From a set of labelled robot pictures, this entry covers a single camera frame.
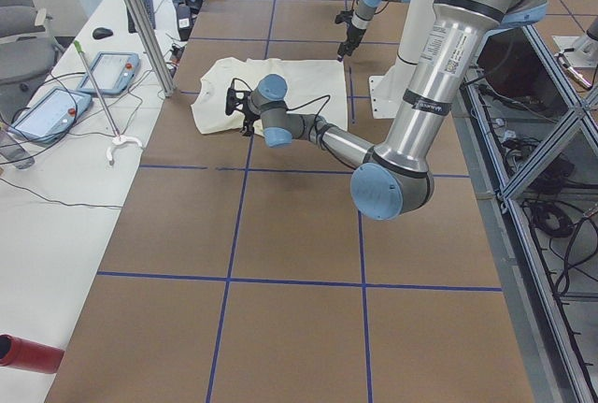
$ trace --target brown table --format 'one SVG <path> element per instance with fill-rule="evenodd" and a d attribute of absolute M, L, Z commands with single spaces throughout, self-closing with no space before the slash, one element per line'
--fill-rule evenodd
<path fill-rule="evenodd" d="M 538 28 L 581 34 L 593 3 L 550 0 Z M 432 202 L 384 223 L 325 152 L 195 128 L 216 60 L 334 59 L 347 6 L 206 0 L 48 402 L 533 401 L 450 117 Z M 345 62 L 349 130 L 373 142 L 390 122 L 367 78 L 405 16 L 389 5 Z"/>

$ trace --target gray chair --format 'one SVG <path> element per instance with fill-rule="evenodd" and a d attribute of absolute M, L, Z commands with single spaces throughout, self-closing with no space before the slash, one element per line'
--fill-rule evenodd
<path fill-rule="evenodd" d="M 11 122 L 26 107 L 64 49 L 48 29 L 51 17 L 33 0 L 0 0 L 0 116 Z"/>

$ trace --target sticker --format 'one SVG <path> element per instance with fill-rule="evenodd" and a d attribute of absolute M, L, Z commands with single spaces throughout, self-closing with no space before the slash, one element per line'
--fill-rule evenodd
<path fill-rule="evenodd" d="M 436 58 L 440 55 L 442 45 L 447 38 L 447 28 L 442 26 L 434 26 L 430 36 L 428 36 L 428 42 L 426 43 L 423 52 L 421 53 L 420 60 L 428 64 L 434 64 Z"/>
<path fill-rule="evenodd" d="M 438 65 L 441 73 L 460 77 L 469 65 L 477 38 L 464 30 L 434 26 L 420 61 Z"/>

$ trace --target tablet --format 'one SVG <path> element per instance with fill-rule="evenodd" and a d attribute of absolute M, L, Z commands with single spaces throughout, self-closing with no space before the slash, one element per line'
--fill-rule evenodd
<path fill-rule="evenodd" d="M 139 67 L 139 56 L 134 52 L 98 52 L 90 69 L 102 94 L 121 94 L 131 83 Z M 95 94 L 95 89 L 86 74 L 77 91 Z"/>
<path fill-rule="evenodd" d="M 34 143 L 50 144 L 64 135 L 91 102 L 88 94 L 55 87 L 25 110 L 8 131 Z"/>

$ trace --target red cylinder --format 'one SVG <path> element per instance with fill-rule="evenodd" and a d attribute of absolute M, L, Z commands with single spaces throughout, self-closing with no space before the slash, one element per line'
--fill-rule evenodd
<path fill-rule="evenodd" d="M 0 336 L 0 366 L 56 373 L 64 350 L 11 335 Z"/>

